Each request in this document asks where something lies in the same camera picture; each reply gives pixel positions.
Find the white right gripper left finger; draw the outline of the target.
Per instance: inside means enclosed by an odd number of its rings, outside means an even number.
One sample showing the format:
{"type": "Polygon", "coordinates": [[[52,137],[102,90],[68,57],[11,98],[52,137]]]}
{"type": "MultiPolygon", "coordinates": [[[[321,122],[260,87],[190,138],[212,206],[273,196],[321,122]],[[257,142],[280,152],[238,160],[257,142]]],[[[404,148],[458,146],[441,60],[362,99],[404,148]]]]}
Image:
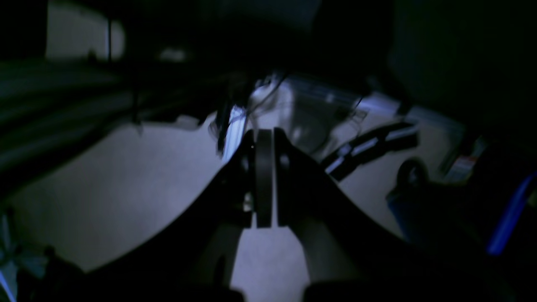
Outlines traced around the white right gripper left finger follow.
{"type": "Polygon", "coordinates": [[[272,224],[274,140],[249,130],[231,159],[175,221],[90,272],[47,248],[43,277],[21,272],[23,302],[242,302],[229,281],[242,231],[272,224]]]}

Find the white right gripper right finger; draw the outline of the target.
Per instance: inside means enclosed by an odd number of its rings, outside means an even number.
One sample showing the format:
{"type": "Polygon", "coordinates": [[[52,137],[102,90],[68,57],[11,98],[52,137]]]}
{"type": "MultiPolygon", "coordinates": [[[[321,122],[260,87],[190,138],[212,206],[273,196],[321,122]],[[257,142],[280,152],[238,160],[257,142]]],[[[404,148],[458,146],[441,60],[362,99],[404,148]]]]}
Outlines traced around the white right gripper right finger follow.
{"type": "Polygon", "coordinates": [[[384,203],[403,238],[374,222],[338,187],[365,163],[418,146],[415,128],[376,128],[321,163],[274,130],[278,223],[298,237],[312,285],[306,302],[535,302],[536,159],[491,145],[463,184],[431,180],[406,159],[384,203]]]}

